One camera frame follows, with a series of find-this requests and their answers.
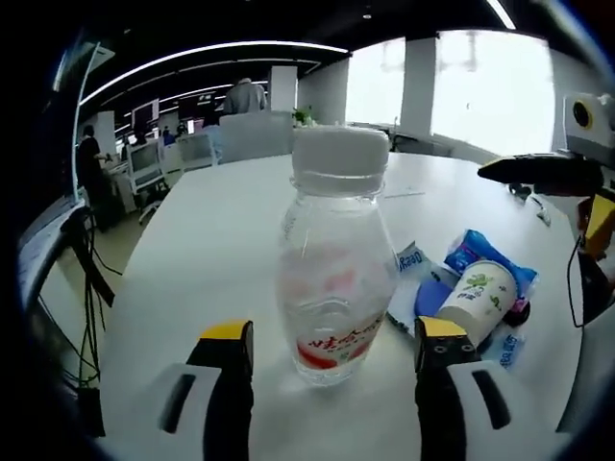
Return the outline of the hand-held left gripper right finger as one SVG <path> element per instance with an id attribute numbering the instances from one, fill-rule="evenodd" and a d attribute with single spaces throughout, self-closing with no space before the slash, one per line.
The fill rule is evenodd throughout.
<path id="1" fill-rule="evenodd" d="M 511 415 L 493 374 L 459 325 L 415 319 L 415 402 L 422 460 L 510 460 Z"/>

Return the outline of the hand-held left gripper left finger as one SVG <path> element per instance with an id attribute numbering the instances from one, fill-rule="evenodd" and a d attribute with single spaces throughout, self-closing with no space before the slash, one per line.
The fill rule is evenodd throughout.
<path id="1" fill-rule="evenodd" d="M 254 323 L 207 328 L 180 365 L 160 415 L 160 429 L 186 436 L 198 460 L 248 460 L 254 406 Z"/>

